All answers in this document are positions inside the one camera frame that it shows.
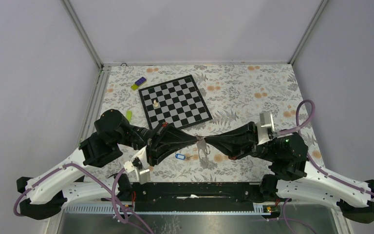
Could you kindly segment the blue capped key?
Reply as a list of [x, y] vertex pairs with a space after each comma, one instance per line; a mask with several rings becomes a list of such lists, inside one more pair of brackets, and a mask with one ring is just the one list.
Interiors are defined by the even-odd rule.
[[179, 153], [177, 153], [177, 154], [175, 155], [175, 158], [176, 158], [176, 159], [179, 159], [179, 160], [185, 160], [185, 159], [186, 159], [186, 156], [183, 155], [183, 154], [179, 154]]

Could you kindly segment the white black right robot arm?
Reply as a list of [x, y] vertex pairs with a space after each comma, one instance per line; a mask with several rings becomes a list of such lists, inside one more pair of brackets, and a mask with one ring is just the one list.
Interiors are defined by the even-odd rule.
[[272, 123], [260, 121], [204, 140], [231, 160], [251, 156], [270, 162], [270, 174], [255, 192], [259, 201], [309, 201], [358, 223], [374, 221], [374, 180], [356, 181], [317, 165], [297, 133], [282, 135]]

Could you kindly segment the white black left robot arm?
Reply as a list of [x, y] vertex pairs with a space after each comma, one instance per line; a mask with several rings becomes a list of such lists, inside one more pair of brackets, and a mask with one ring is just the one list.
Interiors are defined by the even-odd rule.
[[[151, 166], [198, 141], [167, 122], [154, 130], [131, 125], [115, 109], [104, 112], [94, 125], [96, 131], [62, 162], [40, 176], [17, 180], [20, 195], [13, 207], [16, 216], [43, 220], [78, 201], [107, 197], [120, 209], [122, 203], [118, 199], [131, 196], [129, 173], [135, 173], [140, 184], [148, 183]], [[117, 175], [105, 181], [97, 179], [94, 171], [122, 156], [120, 145], [129, 146], [136, 153]]]

